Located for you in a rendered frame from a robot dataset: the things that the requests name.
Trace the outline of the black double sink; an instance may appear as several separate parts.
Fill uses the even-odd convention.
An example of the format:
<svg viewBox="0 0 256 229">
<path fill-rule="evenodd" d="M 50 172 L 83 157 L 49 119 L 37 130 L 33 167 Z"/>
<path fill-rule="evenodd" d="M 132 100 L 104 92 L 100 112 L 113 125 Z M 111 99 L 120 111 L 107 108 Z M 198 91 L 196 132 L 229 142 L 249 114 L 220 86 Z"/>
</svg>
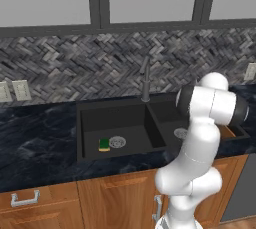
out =
<svg viewBox="0 0 256 229">
<path fill-rule="evenodd" d="M 77 160 L 98 160 L 154 151 L 180 151 L 189 120 L 175 107 L 173 94 L 79 103 Z M 109 139 L 110 150 L 99 151 L 99 140 Z"/>
</svg>

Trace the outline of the green and yellow sponge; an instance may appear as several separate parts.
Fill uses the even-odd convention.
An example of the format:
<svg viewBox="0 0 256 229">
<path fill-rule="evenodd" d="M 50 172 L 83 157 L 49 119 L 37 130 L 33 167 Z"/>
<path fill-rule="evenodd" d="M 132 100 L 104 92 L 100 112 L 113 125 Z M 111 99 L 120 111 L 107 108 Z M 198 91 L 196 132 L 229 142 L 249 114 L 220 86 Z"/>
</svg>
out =
<svg viewBox="0 0 256 229">
<path fill-rule="evenodd" d="M 99 151 L 100 152 L 107 152 L 109 150 L 110 150 L 109 139 L 108 138 L 101 138 L 99 140 Z"/>
</svg>

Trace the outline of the dark grey tap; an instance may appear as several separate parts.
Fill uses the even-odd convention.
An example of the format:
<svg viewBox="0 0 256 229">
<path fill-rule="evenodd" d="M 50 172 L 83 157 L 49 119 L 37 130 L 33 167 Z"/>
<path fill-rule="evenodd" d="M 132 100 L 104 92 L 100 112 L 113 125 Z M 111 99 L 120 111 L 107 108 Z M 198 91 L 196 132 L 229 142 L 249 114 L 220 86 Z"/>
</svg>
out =
<svg viewBox="0 0 256 229">
<path fill-rule="evenodd" d="M 149 91 L 150 91 L 150 79 L 149 79 L 149 74 L 150 74 L 150 58 L 146 57 L 143 60 L 140 73 L 144 76 L 143 79 L 143 86 L 142 86 L 142 97 L 141 100 L 143 102 L 149 102 L 150 97 L 149 97 Z"/>
</svg>

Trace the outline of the wooden drawer front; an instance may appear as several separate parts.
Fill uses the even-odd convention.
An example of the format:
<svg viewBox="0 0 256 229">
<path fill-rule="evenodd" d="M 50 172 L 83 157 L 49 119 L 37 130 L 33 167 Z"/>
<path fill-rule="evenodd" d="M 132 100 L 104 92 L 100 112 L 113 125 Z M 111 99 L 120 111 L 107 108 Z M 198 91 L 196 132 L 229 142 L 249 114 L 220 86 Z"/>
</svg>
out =
<svg viewBox="0 0 256 229">
<path fill-rule="evenodd" d="M 36 204 L 29 205 L 32 207 L 46 204 L 55 204 L 64 201 L 71 201 L 78 198 L 77 184 L 75 182 L 10 191 L 0 193 L 0 212 L 12 209 L 12 194 L 16 193 L 19 201 L 33 199 L 35 190 L 40 191 L 40 196 Z"/>
</svg>

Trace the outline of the grey dishwasher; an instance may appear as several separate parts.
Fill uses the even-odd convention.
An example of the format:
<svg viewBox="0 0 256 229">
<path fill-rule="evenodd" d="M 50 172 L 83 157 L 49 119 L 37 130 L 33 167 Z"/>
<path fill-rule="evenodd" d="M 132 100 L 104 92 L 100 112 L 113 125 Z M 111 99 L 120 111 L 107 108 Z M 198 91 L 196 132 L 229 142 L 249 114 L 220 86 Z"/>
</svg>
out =
<svg viewBox="0 0 256 229">
<path fill-rule="evenodd" d="M 250 154 L 221 221 L 256 215 L 256 154 Z"/>
</svg>

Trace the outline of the white wall socket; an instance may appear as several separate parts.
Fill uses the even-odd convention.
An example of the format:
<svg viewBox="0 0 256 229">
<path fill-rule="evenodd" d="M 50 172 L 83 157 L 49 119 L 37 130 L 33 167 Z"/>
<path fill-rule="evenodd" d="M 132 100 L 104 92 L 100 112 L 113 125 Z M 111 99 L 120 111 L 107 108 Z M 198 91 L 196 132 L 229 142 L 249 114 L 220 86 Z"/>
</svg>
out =
<svg viewBox="0 0 256 229">
<path fill-rule="evenodd" d="M 26 80 L 13 81 L 12 85 L 18 101 L 27 101 L 31 99 L 28 82 Z"/>
<path fill-rule="evenodd" d="M 256 63 L 249 63 L 244 76 L 245 81 L 253 80 L 256 75 Z"/>
<path fill-rule="evenodd" d="M 0 102 L 11 102 L 12 97 L 6 81 L 0 82 Z"/>
</svg>

